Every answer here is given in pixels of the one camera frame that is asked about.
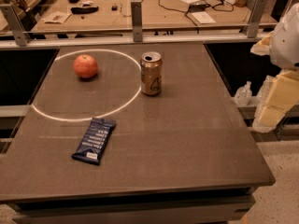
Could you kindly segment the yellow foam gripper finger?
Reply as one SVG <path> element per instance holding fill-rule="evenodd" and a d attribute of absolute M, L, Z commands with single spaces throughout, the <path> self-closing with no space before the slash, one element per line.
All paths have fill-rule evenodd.
<path fill-rule="evenodd" d="M 257 100 L 252 127 L 256 132 L 268 133 L 299 102 L 299 72 L 281 70 L 275 77 L 267 76 Z"/>
<path fill-rule="evenodd" d="M 263 39 L 251 47 L 250 52 L 259 56 L 269 55 L 272 36 L 272 32 L 267 34 Z"/>

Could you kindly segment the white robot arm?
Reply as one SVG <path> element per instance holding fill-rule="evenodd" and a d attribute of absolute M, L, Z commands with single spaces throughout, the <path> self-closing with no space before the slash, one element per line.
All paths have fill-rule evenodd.
<path fill-rule="evenodd" d="M 267 76 L 258 91 L 253 129 L 268 133 L 299 102 L 299 4 L 294 4 L 275 29 L 252 46 L 251 53 L 269 55 L 281 71 Z"/>

